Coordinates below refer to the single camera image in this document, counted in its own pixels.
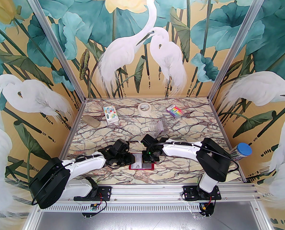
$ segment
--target painted wall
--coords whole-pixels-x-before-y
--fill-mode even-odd
[[[252,0],[39,2],[85,95],[98,98],[206,96]],[[246,42],[263,32],[255,23]]]
[[[213,99],[232,146],[251,145],[240,165],[257,185],[275,229],[285,229],[285,0],[265,0],[262,37],[245,45]]]
[[[0,0],[0,229],[22,228],[28,182],[59,156],[80,105],[27,0]]]

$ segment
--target colorful box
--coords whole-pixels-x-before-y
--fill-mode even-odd
[[[118,114],[116,112],[114,105],[105,106],[103,107],[103,110],[104,110],[107,124],[111,124],[111,123],[119,121]]]
[[[171,106],[167,107],[166,111],[169,112],[175,118],[179,118],[184,114],[182,110],[178,108],[175,104],[172,104]]]

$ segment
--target masking tape roll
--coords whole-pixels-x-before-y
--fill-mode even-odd
[[[138,105],[138,112],[140,115],[150,115],[152,111],[152,106],[147,102],[142,102]]]

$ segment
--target marble floor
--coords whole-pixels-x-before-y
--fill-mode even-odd
[[[138,104],[148,102],[152,105],[149,117],[138,113]],[[166,108],[175,104],[183,110],[184,115],[175,119],[166,112]],[[103,107],[114,105],[119,122],[107,125]],[[144,150],[140,141],[150,132],[152,122],[165,120],[168,126],[166,137],[182,141],[202,141],[204,137],[212,138],[222,148],[228,150],[222,132],[206,98],[127,98],[94,99],[87,102],[83,115],[93,116],[101,125],[93,128],[80,120],[77,131],[70,145],[67,158],[80,154],[91,155],[94,151],[113,144],[117,139],[130,142],[130,152]],[[198,162],[184,158],[160,157],[159,165],[151,170],[129,170],[128,166],[119,169],[109,167],[91,171],[91,176],[98,184],[142,184],[142,183],[196,183],[204,173]],[[227,181],[241,181],[238,171],[229,173]]]

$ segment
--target cable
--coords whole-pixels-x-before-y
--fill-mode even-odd
[[[222,156],[222,157],[224,157],[224,158],[226,158],[226,159],[228,159],[228,160],[232,161],[234,164],[236,164],[237,168],[236,168],[236,169],[233,169],[233,170],[228,171],[228,173],[231,173],[231,172],[236,171],[236,170],[238,170],[238,169],[239,169],[239,164],[238,164],[235,160],[233,160],[233,159],[231,159],[231,158],[229,158],[229,157],[227,157],[227,156],[224,156],[224,155],[222,155],[222,154],[220,154],[220,153],[218,153],[218,152],[215,152],[215,151],[212,151],[212,150],[206,149],[206,148],[204,148],[204,147],[199,147],[199,148],[201,148],[201,149],[203,149],[203,150],[206,150],[206,151],[210,151],[211,153],[218,154],[218,155],[220,155],[220,156]]]
[[[51,175],[51,177],[46,181],[46,183],[40,188],[40,190],[38,191],[38,193],[36,193],[36,195],[34,196],[33,200],[32,200],[32,205],[36,205],[38,204],[37,202],[35,203],[35,199],[36,197],[38,196],[38,194],[42,191],[42,189],[45,187],[45,185],[52,179],[53,176],[55,176],[59,171],[61,171],[62,169],[65,169],[68,165],[70,164],[73,164],[72,162],[71,163],[68,163],[67,165],[63,166],[61,168],[59,168],[57,171],[55,171],[55,173],[53,175]]]

